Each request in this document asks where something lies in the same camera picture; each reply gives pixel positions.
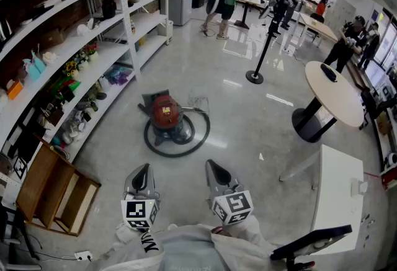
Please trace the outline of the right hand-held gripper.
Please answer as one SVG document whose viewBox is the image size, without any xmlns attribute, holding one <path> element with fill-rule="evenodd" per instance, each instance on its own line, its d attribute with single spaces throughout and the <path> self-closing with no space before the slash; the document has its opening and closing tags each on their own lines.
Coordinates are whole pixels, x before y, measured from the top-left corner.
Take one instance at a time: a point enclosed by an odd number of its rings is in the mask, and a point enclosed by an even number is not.
<svg viewBox="0 0 397 271">
<path fill-rule="evenodd" d="M 212 159 L 205 163 L 205 174 L 212 212 L 223 225 L 244 221 L 254 209 L 249 190 L 240 184 L 234 172 L 229 172 Z"/>
</svg>

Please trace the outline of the red vacuum cleaner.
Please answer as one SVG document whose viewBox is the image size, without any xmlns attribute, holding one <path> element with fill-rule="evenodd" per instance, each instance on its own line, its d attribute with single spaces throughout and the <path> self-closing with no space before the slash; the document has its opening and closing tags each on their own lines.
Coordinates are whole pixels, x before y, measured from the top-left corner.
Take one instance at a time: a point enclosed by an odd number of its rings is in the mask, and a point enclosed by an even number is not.
<svg viewBox="0 0 397 271">
<path fill-rule="evenodd" d="M 169 95 L 155 98 L 149 117 L 149 124 L 155 135 L 155 147 L 165 141 L 186 145 L 195 136 L 195 128 L 190 118 L 184 115 L 182 107 Z"/>
</svg>

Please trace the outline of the person's right forearm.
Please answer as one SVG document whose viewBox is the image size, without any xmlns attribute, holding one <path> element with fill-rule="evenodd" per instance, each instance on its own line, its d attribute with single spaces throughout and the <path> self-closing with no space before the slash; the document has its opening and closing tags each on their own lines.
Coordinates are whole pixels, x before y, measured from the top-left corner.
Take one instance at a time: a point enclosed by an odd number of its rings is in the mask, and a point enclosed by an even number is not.
<svg viewBox="0 0 397 271">
<path fill-rule="evenodd" d="M 259 222 L 254 215 L 249 215 L 245 220 L 235 224 L 214 227 L 211 233 L 233 239 L 242 239 L 259 247 L 267 254 L 271 254 L 276 249 L 274 244 L 263 237 Z"/>
</svg>

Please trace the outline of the wooden rack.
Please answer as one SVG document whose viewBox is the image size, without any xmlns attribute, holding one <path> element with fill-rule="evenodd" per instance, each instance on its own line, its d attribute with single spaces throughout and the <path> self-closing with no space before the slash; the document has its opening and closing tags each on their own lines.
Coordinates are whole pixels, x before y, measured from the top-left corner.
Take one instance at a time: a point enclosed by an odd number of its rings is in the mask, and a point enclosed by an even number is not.
<svg viewBox="0 0 397 271">
<path fill-rule="evenodd" d="M 77 237 L 101 184 L 52 145 L 40 142 L 17 196 L 17 208 L 28 225 Z"/>
</svg>

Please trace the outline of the black flat screen device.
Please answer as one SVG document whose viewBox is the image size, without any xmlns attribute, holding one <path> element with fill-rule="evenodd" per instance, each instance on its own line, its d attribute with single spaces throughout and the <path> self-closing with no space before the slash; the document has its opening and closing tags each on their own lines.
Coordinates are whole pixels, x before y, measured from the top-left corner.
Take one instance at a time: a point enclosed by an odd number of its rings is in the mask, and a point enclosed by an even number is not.
<svg viewBox="0 0 397 271">
<path fill-rule="evenodd" d="M 294 259 L 314 254 L 340 241 L 352 232 L 350 224 L 335 228 L 314 230 L 287 245 L 277 248 L 270 255 L 271 260 Z"/>
</svg>

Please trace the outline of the black coat stand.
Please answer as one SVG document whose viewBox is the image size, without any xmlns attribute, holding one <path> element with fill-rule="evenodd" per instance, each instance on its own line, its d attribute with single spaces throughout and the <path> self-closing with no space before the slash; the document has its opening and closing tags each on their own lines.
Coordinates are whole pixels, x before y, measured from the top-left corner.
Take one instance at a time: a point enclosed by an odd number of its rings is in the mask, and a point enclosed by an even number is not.
<svg viewBox="0 0 397 271">
<path fill-rule="evenodd" d="M 292 2 L 290 0 L 269 0 L 269 7 L 273 9 L 274 16 L 270 23 L 267 40 L 264 44 L 261 56 L 259 58 L 259 62 L 257 64 L 256 69 L 250 70 L 246 73 L 246 79 L 253 84 L 262 84 L 264 82 L 263 75 L 259 72 L 264 61 L 265 55 L 269 48 L 270 42 L 272 41 L 273 35 L 275 34 L 276 28 L 279 26 L 282 18 L 285 15 L 287 7 L 291 5 Z"/>
</svg>

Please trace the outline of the purple plastic bag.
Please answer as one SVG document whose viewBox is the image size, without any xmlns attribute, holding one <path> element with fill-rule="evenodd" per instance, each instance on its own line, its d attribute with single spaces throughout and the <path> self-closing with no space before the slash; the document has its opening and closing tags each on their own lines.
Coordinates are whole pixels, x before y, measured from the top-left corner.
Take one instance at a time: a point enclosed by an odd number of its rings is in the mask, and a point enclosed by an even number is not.
<svg viewBox="0 0 397 271">
<path fill-rule="evenodd" d="M 104 77 L 110 85 L 122 86 L 128 82 L 128 78 L 133 70 L 123 66 L 113 66 L 110 71 L 104 74 Z"/>
</svg>

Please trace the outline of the green plastic basket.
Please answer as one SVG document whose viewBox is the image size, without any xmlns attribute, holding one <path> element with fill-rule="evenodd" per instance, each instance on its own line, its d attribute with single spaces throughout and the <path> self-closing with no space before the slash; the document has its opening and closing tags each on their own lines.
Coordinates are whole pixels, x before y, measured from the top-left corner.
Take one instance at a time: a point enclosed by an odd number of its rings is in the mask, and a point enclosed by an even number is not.
<svg viewBox="0 0 397 271">
<path fill-rule="evenodd" d="M 53 96 L 70 102 L 74 98 L 74 91 L 80 84 L 80 81 L 73 79 L 71 76 L 65 76 L 52 85 L 50 92 Z"/>
</svg>

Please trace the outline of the sunflower pot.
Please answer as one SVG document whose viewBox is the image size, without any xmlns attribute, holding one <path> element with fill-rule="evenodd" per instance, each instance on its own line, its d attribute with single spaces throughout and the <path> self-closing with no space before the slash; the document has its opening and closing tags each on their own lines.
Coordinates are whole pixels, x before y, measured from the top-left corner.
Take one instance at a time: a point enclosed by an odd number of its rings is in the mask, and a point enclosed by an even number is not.
<svg viewBox="0 0 397 271">
<path fill-rule="evenodd" d="M 63 74 L 76 80 L 79 75 L 77 62 L 74 60 L 67 61 L 63 66 Z"/>
</svg>

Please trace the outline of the white flower pot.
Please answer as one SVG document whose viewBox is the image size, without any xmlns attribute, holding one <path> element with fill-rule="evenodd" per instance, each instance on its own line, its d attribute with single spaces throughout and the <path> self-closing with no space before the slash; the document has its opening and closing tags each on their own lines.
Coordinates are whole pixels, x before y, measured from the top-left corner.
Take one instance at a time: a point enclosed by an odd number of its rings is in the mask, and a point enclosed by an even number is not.
<svg viewBox="0 0 397 271">
<path fill-rule="evenodd" d="M 85 70 L 89 65 L 88 54 L 84 50 L 77 52 L 73 58 L 79 71 Z"/>
</svg>

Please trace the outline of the wide white metal shelf unit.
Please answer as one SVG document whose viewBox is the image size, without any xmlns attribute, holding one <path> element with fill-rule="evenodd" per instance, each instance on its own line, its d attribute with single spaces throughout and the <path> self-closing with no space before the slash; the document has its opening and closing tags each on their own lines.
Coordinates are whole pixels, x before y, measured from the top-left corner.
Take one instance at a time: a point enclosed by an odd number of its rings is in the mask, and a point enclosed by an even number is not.
<svg viewBox="0 0 397 271">
<path fill-rule="evenodd" d="M 69 30 L 65 42 L 48 49 L 50 53 L 56 55 L 56 60 L 44 69 L 37 80 L 33 80 L 32 77 L 28 76 L 22 90 L 16 95 L 15 99 L 9 99 L 7 104 L 0 111 L 0 151 L 2 151 L 3 148 L 9 147 L 8 138 L 15 133 L 13 128 L 18 127 L 17 121 L 21 119 L 21 115 L 29 107 L 30 102 L 53 75 L 57 73 L 75 53 L 81 50 L 83 46 L 96 38 L 104 30 L 110 28 L 110 26 L 121 21 L 124 15 L 124 12 L 117 13 L 115 17 L 102 21 L 98 28 L 88 31 L 88 33 L 83 36 L 79 36 L 77 28 L 74 27 Z M 63 114 L 58 120 L 58 123 L 54 125 L 47 122 L 45 124 L 46 133 L 43 136 L 44 142 L 48 143 L 53 139 L 68 115 L 78 104 L 78 100 L 83 97 L 86 91 L 88 91 L 94 82 L 99 79 L 108 68 L 130 49 L 127 44 L 111 42 L 100 42 L 97 46 L 99 47 L 98 57 L 94 58 L 93 62 L 88 63 L 77 75 L 77 79 L 81 84 L 75 90 L 74 98 L 71 102 L 67 102 L 62 106 L 60 111 Z"/>
</svg>

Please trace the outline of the small white flat item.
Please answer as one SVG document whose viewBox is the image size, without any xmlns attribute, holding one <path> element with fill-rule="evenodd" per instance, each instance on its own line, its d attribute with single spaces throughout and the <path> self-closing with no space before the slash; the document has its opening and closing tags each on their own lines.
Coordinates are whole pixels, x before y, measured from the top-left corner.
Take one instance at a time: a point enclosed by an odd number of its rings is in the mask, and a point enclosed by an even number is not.
<svg viewBox="0 0 397 271">
<path fill-rule="evenodd" d="M 364 196 L 368 189 L 368 182 L 351 178 L 350 194 L 352 198 Z"/>
</svg>

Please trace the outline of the black handheld device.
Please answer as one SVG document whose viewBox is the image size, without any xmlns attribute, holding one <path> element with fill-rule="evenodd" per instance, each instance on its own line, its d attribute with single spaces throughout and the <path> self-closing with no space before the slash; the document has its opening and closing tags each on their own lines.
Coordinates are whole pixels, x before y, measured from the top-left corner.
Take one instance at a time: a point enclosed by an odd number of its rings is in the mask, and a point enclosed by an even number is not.
<svg viewBox="0 0 397 271">
<path fill-rule="evenodd" d="M 331 82 L 337 82 L 337 76 L 335 72 L 326 64 L 321 63 L 320 65 L 321 70 L 325 74 L 325 76 L 331 81 Z"/>
</svg>

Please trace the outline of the brown cardboard box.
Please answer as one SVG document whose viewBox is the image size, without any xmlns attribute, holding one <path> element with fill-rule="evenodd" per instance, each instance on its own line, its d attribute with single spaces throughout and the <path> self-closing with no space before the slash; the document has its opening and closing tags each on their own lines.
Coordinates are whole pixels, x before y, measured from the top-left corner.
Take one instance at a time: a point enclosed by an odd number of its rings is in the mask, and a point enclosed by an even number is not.
<svg viewBox="0 0 397 271">
<path fill-rule="evenodd" d="M 40 36 L 39 44 L 41 50 L 46 50 L 48 48 L 62 44 L 65 41 L 64 30 L 60 27 L 55 28 L 47 33 Z"/>
</svg>

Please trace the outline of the black round jug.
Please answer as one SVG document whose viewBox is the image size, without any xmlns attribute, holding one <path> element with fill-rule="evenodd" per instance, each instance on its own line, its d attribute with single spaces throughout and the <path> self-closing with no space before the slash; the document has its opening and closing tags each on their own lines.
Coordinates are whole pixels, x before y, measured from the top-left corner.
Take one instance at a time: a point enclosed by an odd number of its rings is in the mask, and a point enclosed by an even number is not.
<svg viewBox="0 0 397 271">
<path fill-rule="evenodd" d="M 115 17 L 117 5 L 114 0 L 103 0 L 102 2 L 102 19 L 107 20 Z"/>
</svg>

